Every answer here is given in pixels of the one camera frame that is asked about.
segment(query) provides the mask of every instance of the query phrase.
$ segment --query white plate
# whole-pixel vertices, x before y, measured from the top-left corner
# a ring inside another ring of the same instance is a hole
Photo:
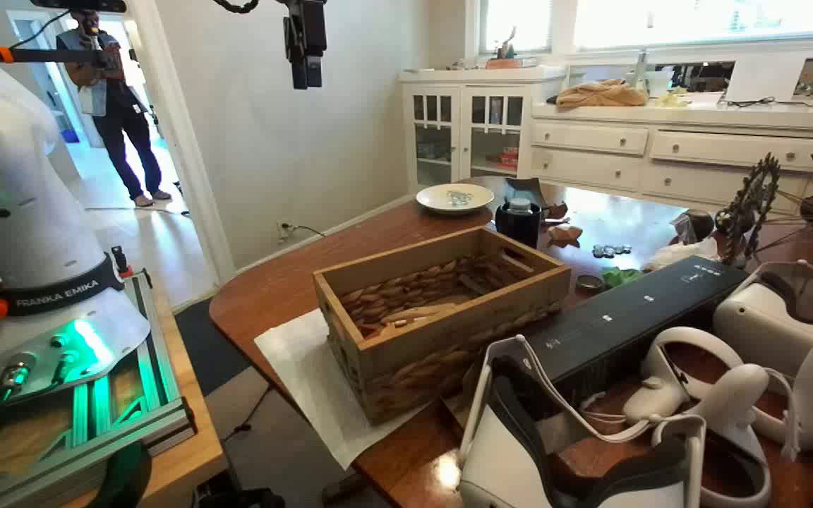
[[[420,205],[439,213],[458,215],[478,210],[494,200],[494,193],[471,183],[445,183],[420,190]]]

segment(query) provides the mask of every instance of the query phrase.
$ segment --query woven basket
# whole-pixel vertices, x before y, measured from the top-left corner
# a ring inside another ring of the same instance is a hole
[[[380,423],[458,388],[491,341],[558,310],[570,273],[475,228],[320,270],[315,279],[335,357]],[[430,306],[438,312],[397,318]]]

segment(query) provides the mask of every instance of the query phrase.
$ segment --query green light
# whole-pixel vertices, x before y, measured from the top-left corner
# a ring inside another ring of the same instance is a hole
[[[96,330],[93,329],[93,325],[89,322],[78,319],[74,322],[74,331],[80,334],[80,336],[83,337],[83,341],[87,343],[87,347],[93,350],[93,354],[96,355],[96,359],[100,362],[100,365],[107,365],[115,360],[115,355],[106,347],[106,344],[102,341],[102,337],[96,333]]]

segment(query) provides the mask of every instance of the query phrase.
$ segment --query brown cloth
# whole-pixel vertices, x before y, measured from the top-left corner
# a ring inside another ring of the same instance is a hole
[[[646,102],[648,95],[633,90],[624,80],[589,81],[558,95],[558,107],[641,106]]]

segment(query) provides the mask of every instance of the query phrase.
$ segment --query jeans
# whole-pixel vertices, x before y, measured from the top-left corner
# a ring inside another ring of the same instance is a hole
[[[143,163],[143,171],[146,176],[146,190],[154,193],[159,190],[162,183],[162,170],[155,160],[155,154],[149,145],[149,124],[143,113],[135,113],[129,109],[126,114],[113,116],[94,116],[93,123],[96,130],[102,136],[102,142],[106,145],[109,158],[115,165],[115,170],[119,172],[122,182],[130,193],[130,199],[136,199],[143,194],[140,188],[140,181],[133,174],[127,165],[125,154],[124,135],[122,130],[127,132],[127,138],[136,148],[136,153],[140,155],[140,162]]]

